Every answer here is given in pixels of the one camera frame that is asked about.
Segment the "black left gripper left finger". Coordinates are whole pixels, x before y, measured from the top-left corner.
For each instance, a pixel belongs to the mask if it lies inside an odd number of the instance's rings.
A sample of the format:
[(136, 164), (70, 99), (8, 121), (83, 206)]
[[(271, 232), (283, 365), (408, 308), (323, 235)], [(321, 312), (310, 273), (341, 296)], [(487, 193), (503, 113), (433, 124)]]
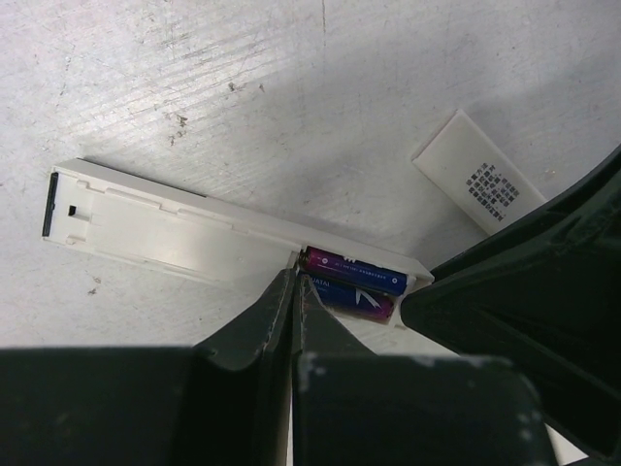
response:
[(3, 349), (2, 463), (284, 464), (295, 283), (192, 347)]

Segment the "purple battery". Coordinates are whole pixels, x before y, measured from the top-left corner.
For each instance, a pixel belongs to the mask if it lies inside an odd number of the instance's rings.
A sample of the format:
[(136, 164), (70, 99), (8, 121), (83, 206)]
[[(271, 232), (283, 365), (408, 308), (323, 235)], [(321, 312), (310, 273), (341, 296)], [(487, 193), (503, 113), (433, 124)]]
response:
[(409, 284), (404, 273), (313, 247), (301, 252), (299, 263), (307, 272), (392, 296), (402, 295)]

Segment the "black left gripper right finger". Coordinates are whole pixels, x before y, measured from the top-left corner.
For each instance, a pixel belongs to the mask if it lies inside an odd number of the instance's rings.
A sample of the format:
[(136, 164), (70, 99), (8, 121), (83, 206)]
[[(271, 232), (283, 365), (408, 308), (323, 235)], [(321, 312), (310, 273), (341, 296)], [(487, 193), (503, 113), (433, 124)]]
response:
[(487, 355), (379, 355), (320, 301), (293, 298), (297, 465), (553, 465), (533, 385)]

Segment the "blue battery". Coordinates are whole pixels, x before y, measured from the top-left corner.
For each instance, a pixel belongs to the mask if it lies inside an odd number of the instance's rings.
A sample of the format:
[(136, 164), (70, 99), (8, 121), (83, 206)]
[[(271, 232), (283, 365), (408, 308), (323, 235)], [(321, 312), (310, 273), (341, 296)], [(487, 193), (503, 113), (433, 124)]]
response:
[(392, 317), (394, 303), (388, 296), (311, 274), (304, 277), (311, 280), (325, 306), (378, 321)]

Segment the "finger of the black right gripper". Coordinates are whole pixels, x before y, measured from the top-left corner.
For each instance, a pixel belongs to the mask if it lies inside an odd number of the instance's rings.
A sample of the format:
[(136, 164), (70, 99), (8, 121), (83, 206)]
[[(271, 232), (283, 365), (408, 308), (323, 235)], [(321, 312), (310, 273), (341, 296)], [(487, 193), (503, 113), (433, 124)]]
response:
[(405, 326), (509, 359), (547, 421), (591, 456), (620, 455), (620, 154), (435, 269)]

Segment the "white remote control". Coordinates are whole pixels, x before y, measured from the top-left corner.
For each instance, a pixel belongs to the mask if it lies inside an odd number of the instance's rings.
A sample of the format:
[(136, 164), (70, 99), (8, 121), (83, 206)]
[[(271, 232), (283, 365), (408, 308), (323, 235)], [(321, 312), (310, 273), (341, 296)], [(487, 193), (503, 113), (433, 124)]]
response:
[(403, 300), (433, 281), (413, 257), (84, 158), (51, 165), (37, 199), (44, 244), (250, 299), (285, 268), (325, 278), (300, 265), (307, 247), (406, 274), (400, 296), (352, 284), (393, 300), (385, 324), (397, 323)]

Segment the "white battery cover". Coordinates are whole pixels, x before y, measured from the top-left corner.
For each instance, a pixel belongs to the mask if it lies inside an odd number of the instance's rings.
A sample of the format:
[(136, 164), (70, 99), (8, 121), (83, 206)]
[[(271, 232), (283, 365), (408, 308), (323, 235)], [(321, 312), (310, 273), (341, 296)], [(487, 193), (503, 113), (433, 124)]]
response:
[(488, 235), (546, 202), (462, 110), (415, 153), (412, 163)]

